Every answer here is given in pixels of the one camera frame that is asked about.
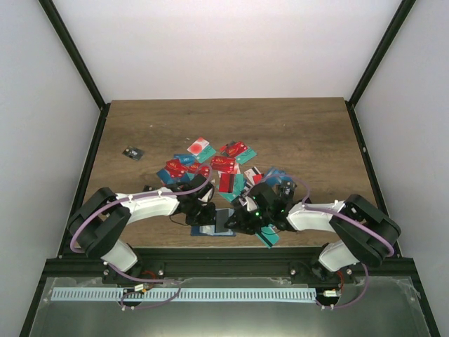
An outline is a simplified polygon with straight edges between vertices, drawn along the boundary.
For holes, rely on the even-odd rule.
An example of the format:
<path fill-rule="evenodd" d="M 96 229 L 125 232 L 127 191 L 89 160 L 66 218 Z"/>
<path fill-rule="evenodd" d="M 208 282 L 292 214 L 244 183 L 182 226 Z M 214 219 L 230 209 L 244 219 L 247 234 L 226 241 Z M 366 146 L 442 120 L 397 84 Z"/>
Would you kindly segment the blue leather card holder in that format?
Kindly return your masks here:
<path fill-rule="evenodd" d="M 233 215 L 234 210 L 231 208 L 227 208 L 229 209 L 229 218 Z M 203 226 L 199 226 L 199 227 L 192 227 L 191 228 L 191 232 L 190 235 L 192 237 L 205 237 L 205 236 L 209 236 L 209 237 L 235 237 L 236 233 L 234 231 L 232 231 L 231 235 L 218 235 L 214 233 L 214 229 L 215 229 L 215 224 L 212 225 L 203 225 Z"/>

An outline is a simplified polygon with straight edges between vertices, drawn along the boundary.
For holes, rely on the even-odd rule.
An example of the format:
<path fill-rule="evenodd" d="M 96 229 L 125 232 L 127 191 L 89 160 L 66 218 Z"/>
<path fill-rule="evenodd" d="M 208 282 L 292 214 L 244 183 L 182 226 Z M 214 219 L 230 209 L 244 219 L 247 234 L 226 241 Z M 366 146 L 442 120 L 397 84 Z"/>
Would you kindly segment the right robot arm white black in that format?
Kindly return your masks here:
<path fill-rule="evenodd" d="M 283 181 L 276 187 L 258 183 L 242 194 L 224 227 L 234 232 L 257 235 L 268 247 L 278 232 L 316 230 L 332 232 L 339 239 L 325 244 L 306 267 L 314 279 L 329 282 L 342 268 L 362 263 L 379 267 L 394 255 L 400 227 L 359 194 L 329 204 L 310 204 L 294 199 L 295 183 Z"/>

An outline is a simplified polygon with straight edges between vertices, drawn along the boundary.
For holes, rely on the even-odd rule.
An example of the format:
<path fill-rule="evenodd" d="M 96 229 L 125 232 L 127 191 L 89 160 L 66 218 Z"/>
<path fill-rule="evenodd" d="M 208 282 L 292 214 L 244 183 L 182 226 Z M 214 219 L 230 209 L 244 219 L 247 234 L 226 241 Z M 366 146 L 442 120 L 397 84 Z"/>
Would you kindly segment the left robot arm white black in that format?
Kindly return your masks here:
<path fill-rule="evenodd" d="M 135 250 L 120 240 L 127 225 L 159 216 L 185 215 L 185 224 L 195 227 L 215 222 L 212 202 L 215 186 L 201 174 L 191 181 L 174 183 L 135 194 L 99 189 L 68 220 L 70 249 L 88 258 L 99 258 L 125 282 L 141 282 L 142 261 Z"/>

